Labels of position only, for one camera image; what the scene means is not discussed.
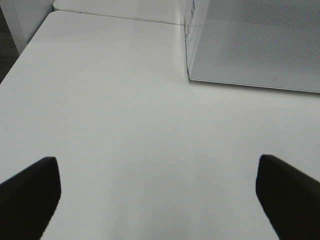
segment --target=white tabletop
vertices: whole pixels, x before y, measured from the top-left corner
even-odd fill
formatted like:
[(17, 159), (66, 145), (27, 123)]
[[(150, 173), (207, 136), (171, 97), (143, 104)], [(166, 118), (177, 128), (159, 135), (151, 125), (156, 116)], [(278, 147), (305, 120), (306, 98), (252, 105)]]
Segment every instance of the white tabletop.
[(276, 240), (261, 154), (320, 180), (319, 95), (190, 84), (182, 26), (54, 12), (0, 85), (0, 182), (57, 157), (44, 240)]
[(55, 10), (183, 24), (187, 0), (55, 0)]

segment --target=gray floor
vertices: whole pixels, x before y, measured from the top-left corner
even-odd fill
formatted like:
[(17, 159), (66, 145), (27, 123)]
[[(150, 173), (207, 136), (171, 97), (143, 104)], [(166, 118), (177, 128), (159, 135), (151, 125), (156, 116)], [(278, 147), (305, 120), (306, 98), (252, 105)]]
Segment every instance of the gray floor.
[(18, 51), (0, 8), (0, 83), (18, 58)]

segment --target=white table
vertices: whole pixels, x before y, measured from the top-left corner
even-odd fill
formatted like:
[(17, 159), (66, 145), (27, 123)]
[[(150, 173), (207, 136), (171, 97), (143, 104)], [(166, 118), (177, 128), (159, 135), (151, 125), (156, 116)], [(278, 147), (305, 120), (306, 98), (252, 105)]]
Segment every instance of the white table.
[(187, 0), (55, 0), (55, 10), (183, 24)]
[(58, 159), (43, 240), (276, 240), (260, 155), (320, 180), (319, 95), (190, 84), (182, 28), (54, 12), (0, 85), (0, 182)]

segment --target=white wall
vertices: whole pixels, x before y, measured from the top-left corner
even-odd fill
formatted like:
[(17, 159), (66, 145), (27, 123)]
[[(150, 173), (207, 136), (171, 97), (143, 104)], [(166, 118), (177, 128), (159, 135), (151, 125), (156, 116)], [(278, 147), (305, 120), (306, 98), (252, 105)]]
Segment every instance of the white wall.
[(1, 9), (19, 54), (27, 46), (47, 15), (54, 0), (0, 0)]

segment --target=white desk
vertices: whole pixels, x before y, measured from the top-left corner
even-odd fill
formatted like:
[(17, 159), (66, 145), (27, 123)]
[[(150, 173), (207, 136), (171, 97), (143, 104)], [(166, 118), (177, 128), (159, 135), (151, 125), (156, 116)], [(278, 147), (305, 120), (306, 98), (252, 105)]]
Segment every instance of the white desk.
[(55, 0), (55, 10), (183, 24), (187, 0)]
[(276, 240), (260, 155), (320, 180), (319, 95), (189, 84), (182, 28), (54, 12), (0, 85), (0, 182), (58, 159), (43, 240)]

